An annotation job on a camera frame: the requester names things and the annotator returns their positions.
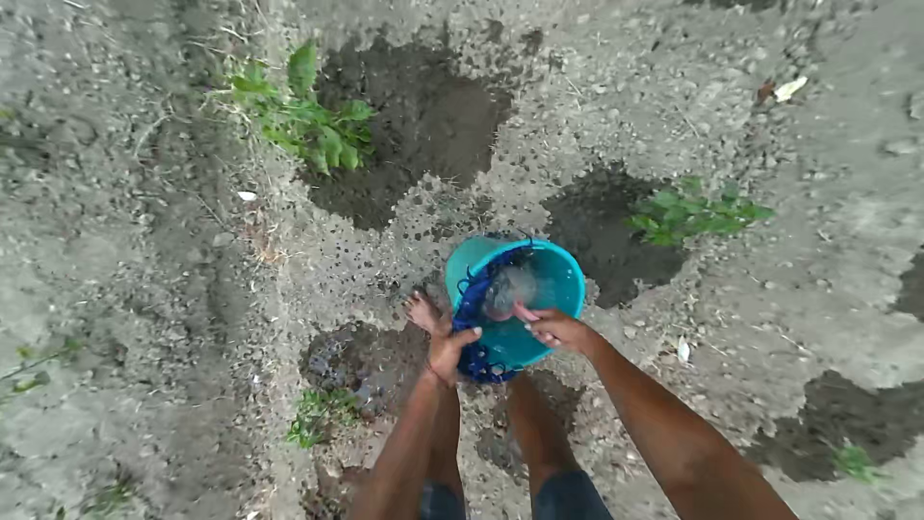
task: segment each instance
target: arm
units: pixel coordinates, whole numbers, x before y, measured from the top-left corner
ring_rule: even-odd
[[[350,519],[410,520],[419,516],[420,493],[440,398],[456,391],[456,365],[462,347],[481,334],[480,328],[474,328],[449,336],[446,327],[451,326],[443,323],[441,327],[444,334],[434,334],[431,338],[427,368],[407,399],[369,480],[357,494]]]
[[[600,334],[558,311],[529,324],[553,348],[593,364],[629,436],[684,520],[796,520],[760,470],[708,422],[642,372]]]

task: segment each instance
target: dark blue shorts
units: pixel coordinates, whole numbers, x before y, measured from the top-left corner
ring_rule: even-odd
[[[532,504],[534,520],[613,520],[583,471],[549,477]],[[420,520],[465,520],[465,504],[448,487],[428,481],[420,497]]]

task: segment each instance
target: forearm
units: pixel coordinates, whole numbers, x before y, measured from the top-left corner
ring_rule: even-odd
[[[592,346],[588,358],[681,518],[796,518],[754,464],[612,345]]]
[[[447,391],[455,390],[446,388],[429,370],[421,374],[367,484],[353,502],[351,519],[417,518],[433,422],[440,396]]]
[[[626,431],[663,484],[691,477],[698,460],[727,444],[709,423],[609,343],[593,345],[588,358]]]

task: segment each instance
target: hand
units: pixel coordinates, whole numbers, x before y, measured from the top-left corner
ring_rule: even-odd
[[[481,337],[481,327],[460,330],[456,334],[453,334],[452,330],[452,322],[448,316],[440,320],[439,326],[430,336],[428,358],[430,370],[449,386],[455,386],[458,381],[456,366],[462,355],[462,347]]]
[[[596,330],[559,311],[545,309],[528,311],[536,318],[526,324],[533,337],[550,349],[562,349],[590,356],[601,345],[608,345]]]

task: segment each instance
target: green plant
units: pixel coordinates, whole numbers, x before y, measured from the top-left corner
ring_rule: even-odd
[[[883,475],[876,471],[872,459],[862,446],[846,440],[844,446],[834,451],[834,467],[861,482],[872,484]]]
[[[678,184],[679,189],[661,190],[635,205],[629,225],[645,232],[643,241],[680,245],[686,237],[728,235],[773,215],[769,207],[740,197],[735,182],[727,183],[718,199],[704,195],[695,177],[683,178]]]
[[[335,424],[351,425],[357,418],[357,397],[347,390],[303,390],[286,440],[304,449],[325,440]]]
[[[118,478],[113,484],[100,489],[92,498],[80,508],[82,515],[90,518],[108,518],[118,513],[131,502],[134,493],[131,484]]]
[[[317,48],[299,47],[288,60],[288,90],[267,80],[267,65],[250,60],[230,75],[235,103],[269,142],[330,175],[330,167],[354,169],[373,151],[367,119],[375,112],[354,99],[332,111],[318,103]]]
[[[19,358],[22,360],[22,363],[19,365],[19,368],[13,370],[12,372],[5,374],[0,377],[0,381],[4,381],[19,374],[26,373],[33,368],[41,365],[47,361],[51,361],[55,358],[65,358],[66,360],[72,360],[74,356],[77,355],[77,352],[83,348],[83,343],[79,340],[73,338],[66,338],[64,343],[52,351],[39,355],[29,346],[22,345],[16,348],[16,353],[19,355]],[[32,390],[36,387],[47,385],[51,382],[51,377],[48,376],[48,373],[44,370],[40,370],[30,375],[26,379],[13,379],[13,393],[22,393],[29,390]]]

